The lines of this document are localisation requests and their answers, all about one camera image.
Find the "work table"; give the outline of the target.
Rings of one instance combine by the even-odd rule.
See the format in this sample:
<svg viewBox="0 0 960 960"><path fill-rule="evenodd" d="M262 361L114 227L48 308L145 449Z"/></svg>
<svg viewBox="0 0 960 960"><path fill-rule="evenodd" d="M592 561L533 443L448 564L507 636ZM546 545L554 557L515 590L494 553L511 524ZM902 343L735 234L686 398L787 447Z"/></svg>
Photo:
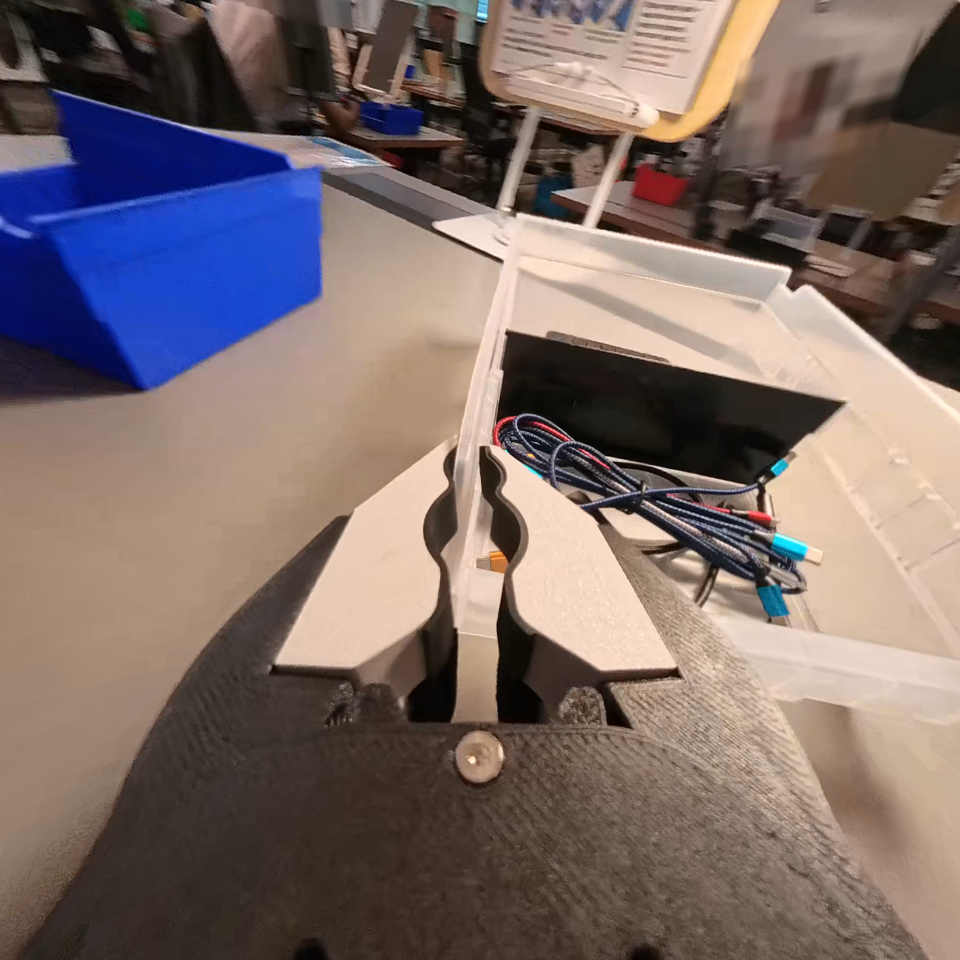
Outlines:
<svg viewBox="0 0 960 960"><path fill-rule="evenodd" d="M466 140L462 136L423 126L414 134L386 134L364 126L355 126L345 135L343 142L374 154L378 152L428 151L442 152L462 148Z"/></svg>
<svg viewBox="0 0 960 960"><path fill-rule="evenodd" d="M693 212L687 203L663 206L634 198L632 190L626 181L612 187L601 214L602 229L725 253L727 235L743 222L740 210L721 202L713 211L714 238L700 241L692 236ZM890 260L821 239L813 243L807 263L813 267L793 271L792 288L810 285L835 306L865 318L885 315L928 269L913 250L899 260Z"/></svg>

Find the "white document stand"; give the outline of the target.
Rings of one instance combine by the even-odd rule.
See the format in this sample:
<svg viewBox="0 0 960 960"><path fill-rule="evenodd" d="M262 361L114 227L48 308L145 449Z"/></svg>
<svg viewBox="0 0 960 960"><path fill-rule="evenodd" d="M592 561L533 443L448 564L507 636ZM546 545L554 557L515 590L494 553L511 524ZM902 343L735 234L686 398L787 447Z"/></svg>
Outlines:
<svg viewBox="0 0 960 960"><path fill-rule="evenodd" d="M637 133L654 126L660 112L598 67L578 60L542 61L499 74L505 89L527 104L516 146L492 213L436 221L440 234L477 252L503 261L511 245L515 224L515 200L522 172L546 108L561 114L584 114L602 127L618 131L582 225L599 225L618 174Z"/></svg>

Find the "red bin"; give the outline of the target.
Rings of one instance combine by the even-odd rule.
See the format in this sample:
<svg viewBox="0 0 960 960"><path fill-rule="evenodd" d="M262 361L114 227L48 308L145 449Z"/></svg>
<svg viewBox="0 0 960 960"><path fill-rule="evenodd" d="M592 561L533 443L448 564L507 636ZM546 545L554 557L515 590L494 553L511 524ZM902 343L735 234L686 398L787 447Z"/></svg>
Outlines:
<svg viewBox="0 0 960 960"><path fill-rule="evenodd" d="M690 183L688 176L641 164L635 169L630 196L662 207L675 207L684 198Z"/></svg>

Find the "instruction sheet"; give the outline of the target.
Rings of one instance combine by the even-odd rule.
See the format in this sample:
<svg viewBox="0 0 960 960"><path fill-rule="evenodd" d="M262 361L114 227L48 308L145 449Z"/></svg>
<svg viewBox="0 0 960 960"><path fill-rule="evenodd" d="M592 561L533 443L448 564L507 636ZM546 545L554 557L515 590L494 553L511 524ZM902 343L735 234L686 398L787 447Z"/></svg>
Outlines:
<svg viewBox="0 0 960 960"><path fill-rule="evenodd" d="M589 113L682 114L733 1L513 1L496 24L493 74Z"/></svg>

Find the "clear plastic bin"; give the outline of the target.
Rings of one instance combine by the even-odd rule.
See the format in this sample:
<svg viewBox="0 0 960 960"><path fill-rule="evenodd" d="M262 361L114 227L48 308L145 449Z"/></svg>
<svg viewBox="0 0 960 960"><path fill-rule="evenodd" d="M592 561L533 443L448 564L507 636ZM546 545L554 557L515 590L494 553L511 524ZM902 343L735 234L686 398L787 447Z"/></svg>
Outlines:
<svg viewBox="0 0 960 960"><path fill-rule="evenodd" d="M780 699L958 723L958 395L786 268L524 215L503 262L455 466L474 543L510 330L843 401L774 481L787 528L825 551L791 603L795 637L775 637L752 591L712 614Z"/></svg>

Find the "black usb hub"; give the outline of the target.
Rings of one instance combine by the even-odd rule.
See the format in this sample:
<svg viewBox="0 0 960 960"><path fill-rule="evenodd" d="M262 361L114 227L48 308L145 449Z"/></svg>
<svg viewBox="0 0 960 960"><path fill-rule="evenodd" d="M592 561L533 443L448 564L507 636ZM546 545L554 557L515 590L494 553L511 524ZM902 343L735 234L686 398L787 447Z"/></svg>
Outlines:
<svg viewBox="0 0 960 960"><path fill-rule="evenodd" d="M497 416L535 414L610 457L746 484L845 401L510 330Z"/></svg>

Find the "small blue bin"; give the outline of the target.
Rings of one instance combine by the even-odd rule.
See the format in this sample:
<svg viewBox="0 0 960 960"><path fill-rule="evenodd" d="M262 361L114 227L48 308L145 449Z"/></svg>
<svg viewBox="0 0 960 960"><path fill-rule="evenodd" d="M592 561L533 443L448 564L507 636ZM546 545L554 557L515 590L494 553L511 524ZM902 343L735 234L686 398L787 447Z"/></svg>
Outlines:
<svg viewBox="0 0 960 960"><path fill-rule="evenodd" d="M414 106L396 102L361 103L362 126L386 138L415 138L424 125L424 112Z"/></svg>

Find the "blue plastic bin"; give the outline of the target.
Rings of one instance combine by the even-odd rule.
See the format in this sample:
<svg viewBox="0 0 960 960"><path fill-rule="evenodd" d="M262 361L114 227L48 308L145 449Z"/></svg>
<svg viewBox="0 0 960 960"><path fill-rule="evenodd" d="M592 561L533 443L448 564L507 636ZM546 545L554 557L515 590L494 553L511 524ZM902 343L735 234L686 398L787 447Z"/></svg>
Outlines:
<svg viewBox="0 0 960 960"><path fill-rule="evenodd" d="M322 294L322 173L66 92L70 159L2 174L2 337L149 391Z"/></svg>

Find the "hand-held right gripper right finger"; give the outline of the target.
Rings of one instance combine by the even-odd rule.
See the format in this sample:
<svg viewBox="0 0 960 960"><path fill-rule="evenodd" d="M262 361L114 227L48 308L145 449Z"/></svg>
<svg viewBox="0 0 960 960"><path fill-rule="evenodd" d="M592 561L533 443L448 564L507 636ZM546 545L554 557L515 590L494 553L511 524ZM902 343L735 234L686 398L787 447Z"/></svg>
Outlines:
<svg viewBox="0 0 960 960"><path fill-rule="evenodd" d="M490 539L504 554L496 619L501 723L559 718L570 690L681 676L597 520L504 449L479 455Z"/></svg>

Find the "blue white paper sheet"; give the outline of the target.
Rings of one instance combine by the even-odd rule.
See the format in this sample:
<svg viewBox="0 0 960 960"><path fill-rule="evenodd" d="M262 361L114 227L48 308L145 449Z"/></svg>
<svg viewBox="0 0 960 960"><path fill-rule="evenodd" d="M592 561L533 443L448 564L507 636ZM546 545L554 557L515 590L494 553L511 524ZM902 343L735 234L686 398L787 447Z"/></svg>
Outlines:
<svg viewBox="0 0 960 960"><path fill-rule="evenodd" d="M318 166L323 171L333 173L389 166L386 161L366 150L323 136L291 137L285 152L294 166Z"/></svg>

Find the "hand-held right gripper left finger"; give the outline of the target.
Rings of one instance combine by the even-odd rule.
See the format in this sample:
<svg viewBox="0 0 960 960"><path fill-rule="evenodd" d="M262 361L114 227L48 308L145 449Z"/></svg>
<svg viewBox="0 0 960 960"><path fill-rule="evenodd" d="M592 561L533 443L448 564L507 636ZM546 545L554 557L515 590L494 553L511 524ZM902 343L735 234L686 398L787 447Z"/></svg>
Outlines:
<svg viewBox="0 0 960 960"><path fill-rule="evenodd" d="M449 438L354 509L273 662L385 686L415 722L449 722L458 636L444 551L458 528Z"/></svg>

